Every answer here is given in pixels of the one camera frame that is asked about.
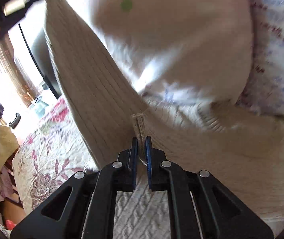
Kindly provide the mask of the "black monitor screen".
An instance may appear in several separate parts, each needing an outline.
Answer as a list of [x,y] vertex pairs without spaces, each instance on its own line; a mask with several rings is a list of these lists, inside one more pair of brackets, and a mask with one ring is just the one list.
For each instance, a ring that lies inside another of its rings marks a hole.
[[21,24],[18,24],[18,26],[22,38],[27,46],[30,57],[32,58],[41,77],[43,78],[44,83],[50,89],[53,96],[58,99],[62,95],[62,93],[57,83],[57,79],[55,77],[55,73],[51,63],[44,29],[41,29],[39,31],[33,44],[31,44],[31,42],[27,41]]

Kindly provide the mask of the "brown wooden curtain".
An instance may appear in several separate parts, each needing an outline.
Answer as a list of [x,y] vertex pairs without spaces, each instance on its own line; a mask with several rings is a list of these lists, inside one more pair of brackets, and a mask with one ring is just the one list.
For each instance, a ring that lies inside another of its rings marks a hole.
[[29,107],[40,93],[25,73],[20,61],[15,58],[14,48],[8,34],[0,40],[0,68],[10,78],[22,102]]

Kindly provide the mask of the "floral bed quilt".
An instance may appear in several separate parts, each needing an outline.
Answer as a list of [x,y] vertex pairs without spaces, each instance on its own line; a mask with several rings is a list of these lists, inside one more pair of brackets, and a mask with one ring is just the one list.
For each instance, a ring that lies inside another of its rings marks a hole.
[[[39,121],[12,161],[22,206],[30,214],[75,172],[97,171],[63,97]],[[117,194],[114,238],[170,238],[166,192],[151,192],[138,165],[134,192]]]

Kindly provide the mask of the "beige cable-knit sweater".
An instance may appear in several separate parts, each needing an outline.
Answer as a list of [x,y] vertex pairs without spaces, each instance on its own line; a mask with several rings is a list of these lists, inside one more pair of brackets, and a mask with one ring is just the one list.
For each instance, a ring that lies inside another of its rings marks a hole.
[[229,103],[189,106],[140,96],[102,42],[66,0],[46,0],[55,75],[98,167],[152,138],[171,161],[206,169],[284,238],[284,118]]

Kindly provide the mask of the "white lavender-print pillow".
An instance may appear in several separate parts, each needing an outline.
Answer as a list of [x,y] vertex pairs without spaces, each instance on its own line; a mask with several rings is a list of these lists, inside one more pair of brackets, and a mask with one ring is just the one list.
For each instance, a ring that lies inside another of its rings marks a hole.
[[138,93],[235,103],[252,63],[248,0],[67,0]]

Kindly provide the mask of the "blue lavender-print pillow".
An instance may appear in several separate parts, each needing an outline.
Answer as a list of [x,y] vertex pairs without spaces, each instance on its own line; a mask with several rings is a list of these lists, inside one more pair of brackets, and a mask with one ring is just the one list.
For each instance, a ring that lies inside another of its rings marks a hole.
[[284,0],[249,0],[252,69],[237,103],[259,114],[284,116]]

